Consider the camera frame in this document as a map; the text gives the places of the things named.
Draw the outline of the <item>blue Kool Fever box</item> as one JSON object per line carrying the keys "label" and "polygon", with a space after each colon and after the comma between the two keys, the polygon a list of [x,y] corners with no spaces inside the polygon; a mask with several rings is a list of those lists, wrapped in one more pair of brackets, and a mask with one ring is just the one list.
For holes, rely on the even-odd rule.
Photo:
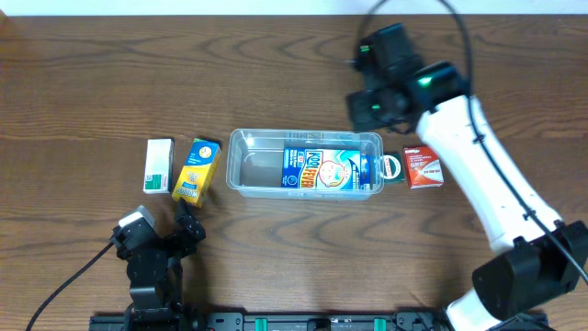
{"label": "blue Kool Fever box", "polygon": [[288,147],[283,154],[281,187],[370,189],[370,161],[359,150]]}

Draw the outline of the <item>red white medicine box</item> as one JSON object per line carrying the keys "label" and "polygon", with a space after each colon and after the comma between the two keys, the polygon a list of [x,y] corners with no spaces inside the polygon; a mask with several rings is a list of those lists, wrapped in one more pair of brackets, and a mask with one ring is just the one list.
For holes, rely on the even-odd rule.
{"label": "red white medicine box", "polygon": [[410,189],[437,188],[444,185],[440,159],[428,146],[403,149],[404,165]]}

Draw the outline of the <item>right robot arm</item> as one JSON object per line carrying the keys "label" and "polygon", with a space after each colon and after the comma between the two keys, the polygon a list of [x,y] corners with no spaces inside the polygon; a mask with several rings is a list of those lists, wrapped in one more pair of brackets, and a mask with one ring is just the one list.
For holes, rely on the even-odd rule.
{"label": "right robot arm", "polygon": [[346,102],[355,131],[415,133],[445,164],[477,213],[492,260],[445,310],[455,330],[490,330],[586,281],[587,228],[565,223],[529,185],[484,117],[468,74],[426,65],[400,24],[356,42],[361,91]]}

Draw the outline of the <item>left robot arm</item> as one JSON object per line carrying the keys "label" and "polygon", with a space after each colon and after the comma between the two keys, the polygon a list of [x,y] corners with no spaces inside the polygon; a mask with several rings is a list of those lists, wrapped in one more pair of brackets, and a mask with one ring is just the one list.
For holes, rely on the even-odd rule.
{"label": "left robot arm", "polygon": [[178,201],[175,223],[178,227],[172,233],[160,236],[155,219],[141,205],[120,219],[113,231],[117,257],[127,262],[130,297],[139,323],[189,318],[181,260],[197,251],[206,231],[183,199]]}

